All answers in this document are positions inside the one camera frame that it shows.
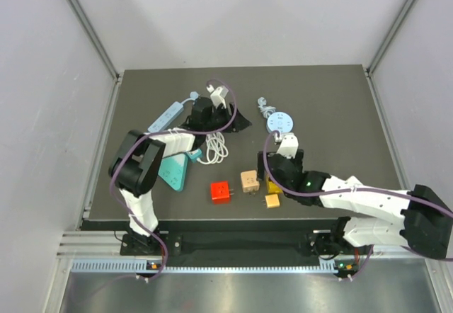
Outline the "orange plug adapter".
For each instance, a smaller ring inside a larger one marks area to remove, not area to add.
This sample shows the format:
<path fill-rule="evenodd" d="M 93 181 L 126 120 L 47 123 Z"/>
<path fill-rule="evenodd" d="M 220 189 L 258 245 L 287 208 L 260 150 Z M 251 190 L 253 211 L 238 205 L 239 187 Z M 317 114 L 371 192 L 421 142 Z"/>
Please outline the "orange plug adapter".
<path fill-rule="evenodd" d="M 280 199 L 278 194 L 268 194 L 265 196 L 265 206 L 267 209 L 273 209 L 280 206 Z"/>

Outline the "red plug adapter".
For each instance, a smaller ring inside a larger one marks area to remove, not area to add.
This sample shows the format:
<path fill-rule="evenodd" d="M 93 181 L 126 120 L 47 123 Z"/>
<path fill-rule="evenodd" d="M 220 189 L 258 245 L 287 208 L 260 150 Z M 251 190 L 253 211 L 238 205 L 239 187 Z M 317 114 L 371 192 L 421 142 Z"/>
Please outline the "red plug adapter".
<path fill-rule="evenodd" d="M 230 203 L 232 192 L 229 186 L 229 182 L 220 181 L 211 183 L 210 195 L 212 203 L 215 205 Z"/>

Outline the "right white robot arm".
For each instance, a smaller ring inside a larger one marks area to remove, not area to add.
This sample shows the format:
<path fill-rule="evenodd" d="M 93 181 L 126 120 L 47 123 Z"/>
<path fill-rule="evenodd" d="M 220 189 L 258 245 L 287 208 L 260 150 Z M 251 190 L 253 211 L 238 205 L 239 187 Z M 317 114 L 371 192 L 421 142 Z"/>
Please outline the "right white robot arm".
<path fill-rule="evenodd" d="M 338 218 L 330 243 L 338 253 L 369 245 L 401 246 L 426 258 L 447 257 L 452 211 L 431 188 L 384 190 L 321 171 L 303 169 L 303 150 L 285 156 L 257 153 L 258 179 L 268 176 L 284 195 L 304 206 L 339 209 L 352 216 Z"/>

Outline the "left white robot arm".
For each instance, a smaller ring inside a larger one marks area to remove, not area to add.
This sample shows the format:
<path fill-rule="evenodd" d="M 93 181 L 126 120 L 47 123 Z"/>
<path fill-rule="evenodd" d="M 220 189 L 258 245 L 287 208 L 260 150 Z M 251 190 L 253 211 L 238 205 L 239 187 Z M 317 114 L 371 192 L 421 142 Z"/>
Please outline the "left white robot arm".
<path fill-rule="evenodd" d="M 238 133 L 252 126 L 234 102 L 215 104 L 200 97 L 183 123 L 175 128 L 142 132 L 130 130 L 108 169 L 110 188 L 118 189 L 130 217 L 126 237 L 146 254 L 156 252 L 163 240 L 156 232 L 152 188 L 164 159 L 195 151 L 208 135 Z"/>

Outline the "teal triangular power strip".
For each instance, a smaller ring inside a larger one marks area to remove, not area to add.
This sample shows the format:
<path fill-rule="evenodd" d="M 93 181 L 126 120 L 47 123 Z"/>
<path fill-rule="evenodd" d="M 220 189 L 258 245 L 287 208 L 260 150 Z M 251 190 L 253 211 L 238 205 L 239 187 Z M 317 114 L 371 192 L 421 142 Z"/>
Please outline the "teal triangular power strip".
<path fill-rule="evenodd" d="M 174 191 L 181 192 L 185 185 L 185 176 L 188 167 L 188 156 L 177 154 L 162 160 L 158 175 Z"/>

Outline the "yellow cube socket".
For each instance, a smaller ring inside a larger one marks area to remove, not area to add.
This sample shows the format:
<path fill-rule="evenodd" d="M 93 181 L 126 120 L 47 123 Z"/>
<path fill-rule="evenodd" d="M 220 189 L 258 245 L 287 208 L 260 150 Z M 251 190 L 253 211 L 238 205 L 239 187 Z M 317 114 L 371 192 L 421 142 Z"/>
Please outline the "yellow cube socket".
<path fill-rule="evenodd" d="M 269 195 L 282 193 L 282 189 L 270 179 L 269 175 L 265 177 L 265 184 Z"/>

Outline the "orange cube socket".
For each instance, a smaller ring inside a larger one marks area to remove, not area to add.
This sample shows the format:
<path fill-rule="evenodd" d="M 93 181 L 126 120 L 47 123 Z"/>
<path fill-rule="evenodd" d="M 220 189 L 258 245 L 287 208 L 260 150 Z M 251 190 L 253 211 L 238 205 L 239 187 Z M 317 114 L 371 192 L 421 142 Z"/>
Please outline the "orange cube socket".
<path fill-rule="evenodd" d="M 256 170 L 243 171 L 240 174 L 242 191 L 247 194 L 255 194 L 260 189 L 260 182 Z"/>

